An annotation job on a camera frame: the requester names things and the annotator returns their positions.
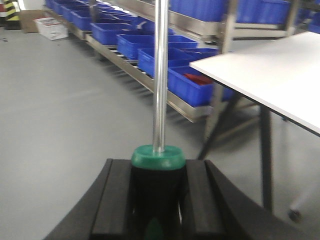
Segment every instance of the white box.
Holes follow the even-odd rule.
[[[68,37],[68,29],[53,17],[38,18],[34,22],[39,33],[50,40]]]

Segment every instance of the caution stripe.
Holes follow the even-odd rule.
[[[12,0],[4,0],[4,8],[6,9],[6,20],[7,21],[19,21],[19,16],[16,14],[15,5]]]
[[[10,8],[10,7],[15,7],[12,2],[9,2],[9,3],[7,3],[7,4],[4,5],[4,8],[5,8],[5,9],[8,9],[8,8]]]
[[[7,19],[7,21],[19,21],[19,16],[11,17],[11,18]]]

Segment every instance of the white table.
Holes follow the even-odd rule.
[[[262,106],[263,204],[272,210],[269,110],[320,136],[320,34],[304,32],[190,66]]]

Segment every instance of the white tabletop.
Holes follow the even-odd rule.
[[[320,34],[304,32],[190,66],[320,133]]]

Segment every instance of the chrome pole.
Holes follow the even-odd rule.
[[[168,82],[168,7],[169,0],[155,1],[153,152],[165,150],[165,121]]]

